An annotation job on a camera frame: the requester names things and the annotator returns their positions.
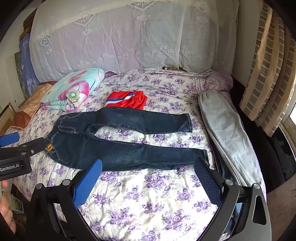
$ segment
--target floral bed sheet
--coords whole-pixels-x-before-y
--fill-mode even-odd
[[[197,99],[201,91],[216,89],[230,101],[228,91],[231,87],[231,77],[211,71],[203,74],[164,70],[130,71],[106,78],[78,111],[96,111],[104,107],[112,91],[143,91],[148,96],[144,110],[189,113],[193,132],[144,135],[126,129],[103,127],[96,135],[109,140],[155,146],[206,149],[211,168],[215,168]],[[62,114],[65,113],[39,110],[29,126],[24,131],[18,131],[19,143],[46,136]],[[7,131],[12,132],[15,130],[11,128]],[[28,200],[37,183],[59,185],[64,179],[72,179],[79,171],[56,163],[45,152],[33,156],[31,166],[33,171],[30,174],[13,179]],[[61,207],[57,205],[56,209],[59,217],[65,220]],[[186,166],[176,170],[102,172],[79,210],[94,233],[104,240],[194,241],[209,224],[217,206],[209,201],[193,167]]]

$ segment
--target yellow patch on jeans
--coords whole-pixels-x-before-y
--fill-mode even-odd
[[[51,151],[52,149],[53,149],[52,144],[49,144],[49,145],[45,148],[45,150],[47,150],[47,151]]]

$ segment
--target metal bolt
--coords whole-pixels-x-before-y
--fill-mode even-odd
[[[36,189],[40,189],[40,188],[42,188],[42,184],[41,184],[41,183],[38,183],[38,184],[36,185]]]
[[[70,184],[70,182],[71,181],[69,179],[66,179],[66,180],[63,181],[63,185],[68,186]]]
[[[226,183],[228,186],[232,186],[232,185],[233,185],[233,181],[230,180],[230,179],[226,179],[226,180],[225,180],[225,183]]]
[[[258,183],[254,183],[254,188],[260,189],[260,185]]]

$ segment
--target textured blue pad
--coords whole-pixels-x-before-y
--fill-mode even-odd
[[[75,188],[73,203],[76,208],[78,208],[79,205],[85,204],[89,194],[101,175],[102,168],[102,161],[97,159]]]
[[[12,143],[18,142],[20,139],[20,135],[15,132],[5,136],[0,136],[0,146],[7,146]]]
[[[202,184],[202,187],[204,188],[211,203],[220,207],[222,205],[222,190],[216,183],[215,179],[211,176],[205,165],[201,163],[202,161],[203,160],[201,158],[196,160],[194,163],[194,172]]]

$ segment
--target black device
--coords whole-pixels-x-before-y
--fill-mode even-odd
[[[24,143],[16,148],[5,148],[4,152],[1,148],[1,160],[2,157],[5,158],[5,165],[20,161],[24,167],[17,172],[8,173],[5,178],[28,173],[30,169],[25,164],[30,163],[30,156],[44,148],[43,138]],[[224,180],[219,172],[209,169],[204,162],[202,163],[221,188],[223,203],[197,241],[218,241],[224,233],[237,203],[242,203],[242,209],[228,240],[271,241],[270,218],[260,185],[254,183],[251,187],[238,186],[230,179]],[[64,180],[59,186],[45,187],[42,183],[36,185],[27,217],[26,241],[40,239],[44,241],[100,240],[73,203],[74,190],[86,174],[87,170],[79,171],[72,180]],[[54,203],[61,205],[68,223],[67,230],[58,219]],[[0,235],[3,241],[19,241],[2,215],[0,215]]]

